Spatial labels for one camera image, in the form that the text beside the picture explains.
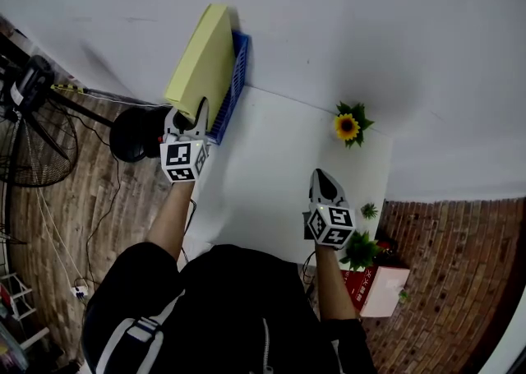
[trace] power strip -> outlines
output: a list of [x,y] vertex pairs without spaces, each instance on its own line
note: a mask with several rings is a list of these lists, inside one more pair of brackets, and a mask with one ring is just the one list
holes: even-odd
[[77,299],[86,298],[88,296],[88,288],[86,286],[74,286],[72,294]]

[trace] potted plant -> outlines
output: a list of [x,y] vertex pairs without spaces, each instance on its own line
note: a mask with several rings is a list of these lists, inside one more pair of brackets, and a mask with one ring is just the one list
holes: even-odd
[[340,262],[349,263],[349,270],[356,271],[360,267],[372,266],[372,259],[381,251],[382,248],[376,245],[376,241],[369,241],[368,231],[363,233],[356,231],[348,241],[345,257]]
[[378,216],[378,209],[374,203],[367,203],[362,207],[361,211],[365,219],[375,219]]
[[345,147],[351,147],[354,142],[362,146],[363,132],[374,123],[365,118],[365,105],[356,104],[349,107],[340,101],[336,108],[338,109],[335,119],[336,136],[345,141]]

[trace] white table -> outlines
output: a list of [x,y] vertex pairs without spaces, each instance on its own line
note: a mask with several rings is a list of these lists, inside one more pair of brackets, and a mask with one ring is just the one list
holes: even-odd
[[385,197],[392,141],[372,129],[360,148],[335,136],[334,114],[245,87],[223,144],[210,151],[196,186],[197,210],[187,235],[212,244],[234,244],[303,263],[314,250],[303,239],[311,173],[324,169],[338,180],[356,210],[359,229],[376,233],[379,217],[363,219],[372,201]]

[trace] yellow folder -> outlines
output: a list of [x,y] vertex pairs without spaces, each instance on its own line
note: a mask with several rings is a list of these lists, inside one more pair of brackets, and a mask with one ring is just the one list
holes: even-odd
[[210,130],[230,86],[234,62],[227,6],[210,4],[190,38],[164,97],[193,120],[205,96],[210,107],[207,129]]

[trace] blue basket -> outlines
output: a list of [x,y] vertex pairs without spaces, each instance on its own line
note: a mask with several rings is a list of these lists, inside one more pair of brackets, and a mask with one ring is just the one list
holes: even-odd
[[233,109],[238,103],[239,95],[245,85],[245,71],[247,69],[248,58],[248,40],[249,36],[232,31],[233,51],[236,56],[236,62],[233,66],[232,82],[228,88],[227,94],[224,96],[223,103],[214,121],[214,126],[208,137],[212,143],[220,145],[223,140],[224,133],[227,130],[228,122],[232,117]]

